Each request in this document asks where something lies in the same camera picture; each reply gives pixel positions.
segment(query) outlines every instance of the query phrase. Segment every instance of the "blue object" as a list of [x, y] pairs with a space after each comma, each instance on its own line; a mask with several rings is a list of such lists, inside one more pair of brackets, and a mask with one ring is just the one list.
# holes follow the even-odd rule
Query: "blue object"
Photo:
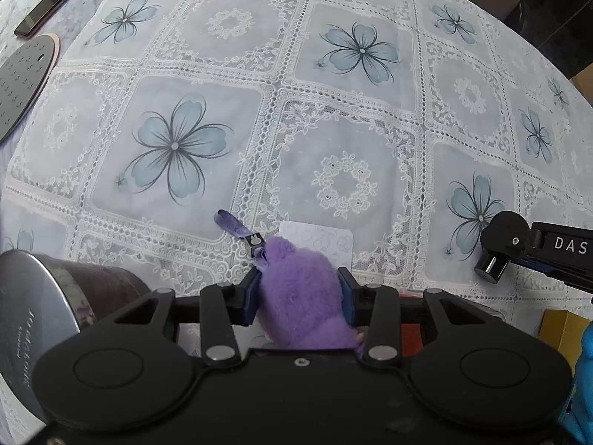
[[261, 280], [262, 273], [257, 273], [256, 277], [247, 286], [247, 290], [245, 290], [242, 326], [253, 324], [253, 320], [256, 318], [257, 308], [259, 308], [259, 284]]
[[581, 346], [570, 397], [559, 421], [580, 443], [593, 445], [593, 323], [585, 329]]
[[356, 314], [354, 309], [354, 294], [340, 272], [337, 273], [337, 277], [340, 280], [340, 287], [342, 288], [342, 313], [344, 314], [346, 323], [349, 326], [354, 326], [354, 316]]

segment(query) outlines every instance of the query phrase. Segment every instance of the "metal clip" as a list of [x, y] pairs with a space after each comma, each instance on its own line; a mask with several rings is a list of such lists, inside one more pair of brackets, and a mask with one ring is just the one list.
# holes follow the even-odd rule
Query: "metal clip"
[[245, 248], [251, 258], [255, 258], [257, 249], [263, 248], [265, 245], [266, 242], [260, 233], [250, 234], [245, 237]]

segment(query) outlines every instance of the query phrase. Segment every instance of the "perforated mat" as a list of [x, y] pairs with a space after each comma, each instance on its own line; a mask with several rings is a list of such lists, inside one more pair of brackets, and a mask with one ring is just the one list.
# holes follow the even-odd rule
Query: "perforated mat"
[[39, 35], [10, 55], [0, 67], [0, 144], [37, 99], [58, 52], [57, 35]]

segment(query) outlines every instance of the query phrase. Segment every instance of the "purple ribbon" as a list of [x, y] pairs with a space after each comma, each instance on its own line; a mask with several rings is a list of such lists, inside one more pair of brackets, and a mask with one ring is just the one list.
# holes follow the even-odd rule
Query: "purple ribbon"
[[[245, 242], [251, 249], [251, 257], [253, 258], [257, 269], [263, 271], [268, 267], [268, 262], [266, 261], [266, 242], [263, 240], [261, 234], [254, 233], [247, 229], [241, 221], [224, 209], [220, 209], [214, 214], [214, 222], [217, 223], [223, 231], [228, 232], [230, 235], [245, 239]], [[257, 241], [256, 245], [252, 244], [253, 238]]]
[[217, 223], [223, 231], [241, 239], [255, 234], [247, 229], [234, 215], [223, 209], [220, 209], [220, 211], [214, 214], [214, 222]]

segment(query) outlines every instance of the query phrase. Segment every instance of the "metal can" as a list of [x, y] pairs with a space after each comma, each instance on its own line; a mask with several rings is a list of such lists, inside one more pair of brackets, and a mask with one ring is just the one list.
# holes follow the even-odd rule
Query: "metal can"
[[31, 387], [49, 349], [149, 288], [133, 273], [12, 250], [0, 254], [0, 373], [19, 401], [45, 421]]

